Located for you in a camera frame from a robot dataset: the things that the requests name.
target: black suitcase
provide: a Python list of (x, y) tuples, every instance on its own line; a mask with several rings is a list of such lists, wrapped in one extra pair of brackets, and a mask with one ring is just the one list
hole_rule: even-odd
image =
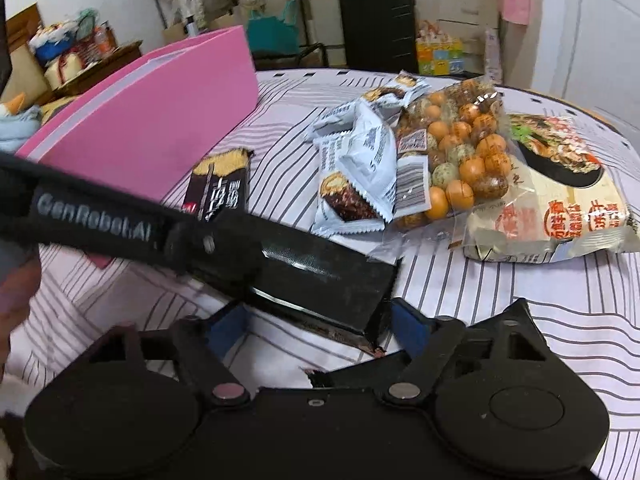
[(415, 0), (340, 0), (347, 66), (418, 73)]

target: screw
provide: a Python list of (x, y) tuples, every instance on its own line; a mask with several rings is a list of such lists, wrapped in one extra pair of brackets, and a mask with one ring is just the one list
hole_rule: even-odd
[(244, 395), (244, 386), (237, 383), (223, 383), (213, 388), (213, 394), (221, 400), (238, 399)]
[(205, 236), (202, 242), (204, 244), (204, 251), (207, 254), (213, 254), (213, 251), (216, 250), (216, 243), (213, 240), (213, 236), (211, 235)]
[(396, 399), (415, 399), (420, 395), (420, 388), (411, 383), (396, 383), (389, 388), (389, 395)]

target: teal bag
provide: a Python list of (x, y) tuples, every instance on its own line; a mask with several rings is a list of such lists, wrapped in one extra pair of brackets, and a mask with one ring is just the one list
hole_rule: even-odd
[[(289, 0), (280, 18), (265, 16), (263, 13), (252, 10), (246, 28), (251, 52), (283, 54), (285, 56), (300, 53), (295, 3), (295, 0)], [(291, 14), (290, 21), (287, 21), (288, 14)]]

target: blue pad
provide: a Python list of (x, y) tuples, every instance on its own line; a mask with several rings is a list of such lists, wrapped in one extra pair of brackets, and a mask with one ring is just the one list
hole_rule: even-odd
[(405, 300), (391, 300), (391, 330), (411, 359), (424, 351), (433, 329), (433, 320), (424, 317)]
[(249, 323), (249, 314), (242, 304), (224, 307), (210, 318), (206, 333), (207, 347), (220, 360), (244, 336)]

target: hand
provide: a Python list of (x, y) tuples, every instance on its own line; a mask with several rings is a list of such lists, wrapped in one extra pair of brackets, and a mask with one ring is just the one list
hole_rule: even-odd
[(9, 357), (9, 336), (29, 317), (29, 300), (40, 288), (42, 269), (39, 257), (15, 269), (0, 284), (0, 381)]

